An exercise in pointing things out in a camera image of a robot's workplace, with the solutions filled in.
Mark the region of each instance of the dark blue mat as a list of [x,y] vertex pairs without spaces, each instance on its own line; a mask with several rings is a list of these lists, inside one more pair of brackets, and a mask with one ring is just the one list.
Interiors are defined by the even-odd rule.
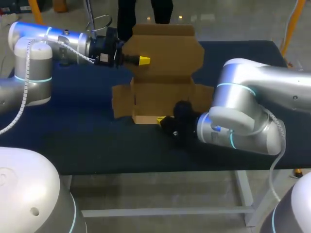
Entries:
[[[196,83],[215,86],[231,58],[286,66],[271,41],[201,44],[205,60],[193,75]],[[156,125],[135,125],[129,117],[115,120],[111,87],[129,83],[131,77],[125,68],[55,65],[50,102],[26,108],[18,124],[0,136],[0,146],[37,151],[61,174],[269,169],[270,156],[197,141],[180,148]],[[278,168],[311,166],[311,116],[264,105],[286,124],[288,148]],[[1,116],[0,126],[15,114]]]

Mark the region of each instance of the table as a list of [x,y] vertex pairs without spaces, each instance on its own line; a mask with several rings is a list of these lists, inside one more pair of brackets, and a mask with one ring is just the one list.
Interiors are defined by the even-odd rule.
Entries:
[[[210,41],[203,67],[193,74],[196,83],[216,86],[223,64],[231,58],[246,58],[274,66],[286,63],[272,41]],[[46,156],[62,175],[128,172],[238,170],[236,172],[243,207],[97,210],[91,216],[127,216],[189,213],[246,213],[247,226],[254,226],[270,204],[266,186],[253,201],[246,172],[269,169],[275,157],[190,141],[177,146],[157,125],[134,125],[130,117],[113,119],[111,87],[129,83],[125,68],[94,66],[60,67],[55,64],[50,102],[28,107],[13,129],[0,138],[0,146],[37,151]],[[287,151],[278,169],[311,166],[311,116],[285,110],[262,101],[287,131]],[[0,116],[0,127],[16,112]],[[281,181],[288,171],[276,172]]]

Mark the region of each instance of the cardboard box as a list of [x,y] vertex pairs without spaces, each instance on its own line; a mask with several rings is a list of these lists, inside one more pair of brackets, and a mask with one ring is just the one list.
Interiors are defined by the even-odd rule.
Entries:
[[173,115],[180,100],[190,101],[195,111],[208,111],[213,88],[194,84],[191,77],[204,59],[191,25],[136,25],[123,53],[151,60],[145,66],[126,65],[134,77],[130,84],[112,88],[115,118],[132,116],[136,124],[157,124],[157,117]]

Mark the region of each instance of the concrete floor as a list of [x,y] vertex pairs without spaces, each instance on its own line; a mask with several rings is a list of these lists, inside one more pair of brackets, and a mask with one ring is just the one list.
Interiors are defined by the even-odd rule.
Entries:
[[[87,19],[82,1],[69,2],[70,12],[65,14],[56,14],[52,9],[45,11],[44,22],[84,31]],[[114,20],[112,26],[116,26],[117,1],[92,2],[94,15],[110,14]],[[193,24],[199,40],[273,40],[279,45],[294,3],[295,0],[174,0],[172,22]],[[137,22],[153,23],[150,1],[138,0],[136,14]],[[21,21],[34,21],[31,14],[20,16]],[[286,56],[294,66],[303,69],[311,69],[310,18],[311,2],[307,2]],[[6,56],[2,77],[7,77],[14,67],[13,55],[7,46],[8,29],[2,29],[0,36],[0,59]],[[260,190],[267,175],[267,171],[248,172],[254,193]],[[295,182],[288,178],[279,193],[284,194]],[[241,204],[231,171],[75,176],[72,192],[83,210]],[[110,217],[86,221],[89,233],[255,233],[259,230],[245,228],[242,215]]]

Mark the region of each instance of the person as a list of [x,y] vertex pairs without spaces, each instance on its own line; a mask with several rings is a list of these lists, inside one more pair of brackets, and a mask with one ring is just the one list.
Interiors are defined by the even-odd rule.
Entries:
[[[118,0],[118,35],[119,39],[127,41],[131,38],[132,28],[136,24],[136,0]],[[173,0],[151,0],[155,23],[170,23],[173,11]]]

